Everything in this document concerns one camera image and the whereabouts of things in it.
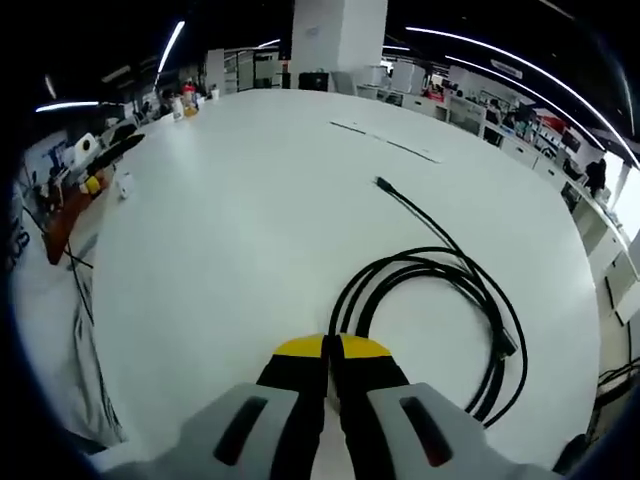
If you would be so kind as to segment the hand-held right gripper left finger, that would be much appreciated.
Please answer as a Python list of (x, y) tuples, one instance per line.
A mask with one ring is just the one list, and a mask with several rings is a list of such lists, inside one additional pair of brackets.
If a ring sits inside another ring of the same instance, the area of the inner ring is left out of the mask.
[(238, 384), (187, 420), (177, 444), (110, 479), (308, 479), (328, 387), (327, 336), (280, 345), (254, 383)]

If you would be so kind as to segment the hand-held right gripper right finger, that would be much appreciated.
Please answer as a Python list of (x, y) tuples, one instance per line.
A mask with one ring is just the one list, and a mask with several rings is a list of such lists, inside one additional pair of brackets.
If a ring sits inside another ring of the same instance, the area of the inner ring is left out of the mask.
[(356, 478), (556, 478), (494, 450), (479, 421), (431, 386), (410, 383), (381, 344), (339, 334), (329, 358)]

